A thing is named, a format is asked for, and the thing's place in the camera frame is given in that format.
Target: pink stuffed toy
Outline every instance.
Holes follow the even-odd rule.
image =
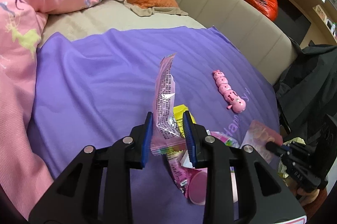
[[[219,92],[229,103],[227,109],[232,109],[235,113],[243,112],[246,109],[246,102],[245,100],[241,99],[234,90],[231,89],[225,74],[220,70],[213,71],[213,74],[213,78],[217,87],[219,88]]]

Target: purple cloth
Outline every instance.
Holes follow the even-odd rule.
[[[272,86],[216,28],[111,29],[74,42],[55,33],[37,55],[28,130],[33,152],[54,178],[86,145],[110,146],[143,124],[152,111],[159,63],[174,52],[175,105],[188,106],[198,124],[230,132],[239,143],[253,119],[279,130]],[[246,100],[238,126],[217,90],[215,69]],[[131,189],[136,224],[202,223],[204,207],[186,200],[161,156],[132,170]]]

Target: pink plastic lid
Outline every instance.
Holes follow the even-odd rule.
[[[207,172],[200,171],[192,177],[188,186],[188,197],[196,205],[205,205],[207,189]]]

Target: pink blanket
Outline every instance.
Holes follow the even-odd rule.
[[[100,1],[0,0],[0,183],[26,218],[53,182],[26,135],[35,93],[36,47],[48,13],[77,11]]]

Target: pink cup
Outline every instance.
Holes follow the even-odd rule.
[[[188,186],[188,197],[195,205],[205,205],[207,172],[200,171],[192,177]]]
[[[230,173],[233,202],[238,201],[238,192],[235,180],[235,174]],[[203,169],[192,177],[188,186],[188,197],[195,205],[205,205],[206,203],[206,189],[207,189],[207,169]]]

